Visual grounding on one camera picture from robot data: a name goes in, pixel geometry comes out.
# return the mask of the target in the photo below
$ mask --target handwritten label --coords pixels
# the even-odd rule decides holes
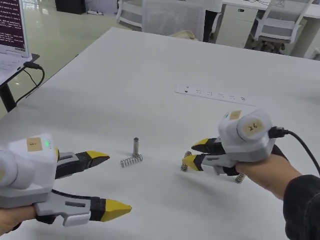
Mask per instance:
[[[40,137],[30,137],[26,140],[28,152],[42,151],[42,144]]]
[[[243,127],[243,131],[247,137],[265,130],[265,126],[260,119],[256,119]]]
[[[241,114],[241,110],[233,111],[233,112],[231,112],[229,119],[230,120],[237,120],[240,118],[240,114]]]

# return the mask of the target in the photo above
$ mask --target compression spring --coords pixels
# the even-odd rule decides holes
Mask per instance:
[[[235,178],[234,181],[235,181],[237,184],[242,184],[242,182],[244,181],[245,177],[246,177],[246,175],[244,175],[243,173],[239,173],[239,175],[236,176],[236,178]]]
[[[126,159],[121,160],[120,165],[121,165],[121,167],[125,168],[127,166],[139,163],[142,160],[143,160],[143,157],[141,154],[139,154],[138,156],[128,157]]]
[[[191,155],[192,155],[192,153],[191,153],[190,151],[186,151],[185,154],[184,154],[184,157],[191,156]],[[186,171],[188,170],[188,165],[182,163],[182,164],[181,164],[181,167],[180,167],[180,170],[181,170],[182,172],[186,172]]]

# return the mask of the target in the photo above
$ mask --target black cabinet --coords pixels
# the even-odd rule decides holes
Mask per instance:
[[[85,0],[55,0],[56,10],[70,14],[83,14],[86,12]]]

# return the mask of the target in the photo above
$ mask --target black sleeve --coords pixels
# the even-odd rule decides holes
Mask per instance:
[[[290,240],[320,240],[320,178],[291,180],[283,197],[285,233]]]

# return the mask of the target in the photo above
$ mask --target office chair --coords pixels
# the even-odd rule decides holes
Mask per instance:
[[[205,13],[203,4],[177,0],[143,0],[142,31],[169,36],[189,30],[202,41]]]
[[[142,27],[142,0],[119,0],[115,17],[118,23]]]
[[[271,0],[265,13],[258,12],[253,23],[253,41],[262,41],[261,51],[268,43],[272,53],[280,54],[285,44],[294,43],[300,21],[313,0]]]
[[[317,60],[317,61],[320,61],[320,47],[317,47],[313,54],[311,55],[310,59],[313,59],[313,60]]]

